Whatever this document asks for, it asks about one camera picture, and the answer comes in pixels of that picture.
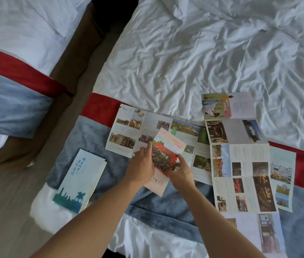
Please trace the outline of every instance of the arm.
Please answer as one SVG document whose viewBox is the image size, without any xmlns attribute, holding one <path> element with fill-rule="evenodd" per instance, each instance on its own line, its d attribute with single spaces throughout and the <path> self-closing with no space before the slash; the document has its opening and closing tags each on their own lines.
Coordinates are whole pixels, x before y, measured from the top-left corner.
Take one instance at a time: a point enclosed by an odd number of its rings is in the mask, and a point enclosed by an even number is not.
<svg viewBox="0 0 304 258">
<path fill-rule="evenodd" d="M 265 258 L 265 256 L 196 188 L 191 169 L 179 155 L 180 169 L 168 171 L 172 185 L 187 202 L 211 258 Z"/>
<path fill-rule="evenodd" d="M 61 228 L 32 258 L 102 257 L 124 211 L 154 174 L 152 143 L 128 164 L 125 177 Z"/>
</svg>

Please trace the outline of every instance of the forearm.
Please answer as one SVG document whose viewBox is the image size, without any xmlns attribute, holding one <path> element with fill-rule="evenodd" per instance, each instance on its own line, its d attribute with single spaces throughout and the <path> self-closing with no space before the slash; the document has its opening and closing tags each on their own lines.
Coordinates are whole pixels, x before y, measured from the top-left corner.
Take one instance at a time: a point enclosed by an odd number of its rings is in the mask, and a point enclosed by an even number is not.
<svg viewBox="0 0 304 258">
<path fill-rule="evenodd" d="M 102 257 L 124 211 L 140 187 L 122 179 L 60 229 L 33 258 Z"/>
<path fill-rule="evenodd" d="M 191 188 L 181 194 L 193 214 L 211 258 L 265 257 L 215 209 L 197 188 Z"/>
</svg>

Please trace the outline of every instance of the person's left arm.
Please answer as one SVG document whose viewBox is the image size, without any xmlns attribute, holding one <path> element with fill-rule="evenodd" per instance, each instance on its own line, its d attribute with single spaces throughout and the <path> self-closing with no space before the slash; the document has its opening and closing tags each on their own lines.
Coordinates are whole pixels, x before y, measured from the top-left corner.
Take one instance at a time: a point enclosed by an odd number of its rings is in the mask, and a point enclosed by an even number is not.
<svg viewBox="0 0 304 258">
<path fill-rule="evenodd" d="M 128 164 L 125 177 L 61 228 L 32 258 L 102 257 L 124 211 L 154 175 L 152 143 Z"/>
</svg>

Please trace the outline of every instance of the person's right arm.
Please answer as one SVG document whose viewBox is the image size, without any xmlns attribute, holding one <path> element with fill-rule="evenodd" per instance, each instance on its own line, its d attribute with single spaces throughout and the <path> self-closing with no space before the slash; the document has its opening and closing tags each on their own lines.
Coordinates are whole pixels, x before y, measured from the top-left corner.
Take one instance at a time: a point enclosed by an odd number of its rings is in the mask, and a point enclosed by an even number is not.
<svg viewBox="0 0 304 258">
<path fill-rule="evenodd" d="M 180 169 L 167 176 L 187 202 L 210 258 L 265 258 L 196 188 L 191 169 L 179 159 Z"/>
</svg>

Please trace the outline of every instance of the red stripe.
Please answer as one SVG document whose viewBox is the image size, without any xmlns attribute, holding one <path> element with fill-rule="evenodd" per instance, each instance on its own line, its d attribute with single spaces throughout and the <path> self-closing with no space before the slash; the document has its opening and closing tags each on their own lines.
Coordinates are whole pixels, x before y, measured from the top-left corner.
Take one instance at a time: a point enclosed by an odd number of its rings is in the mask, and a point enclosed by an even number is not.
<svg viewBox="0 0 304 258">
<path fill-rule="evenodd" d="M 0 75 L 51 98 L 56 98 L 66 91 L 66 88 L 59 82 L 1 51 Z"/>
<path fill-rule="evenodd" d="M 92 93 L 81 115 L 111 128 L 121 103 L 119 100 Z M 297 153 L 295 185 L 304 188 L 304 151 L 274 142 L 270 142 L 270 145 Z"/>
</svg>

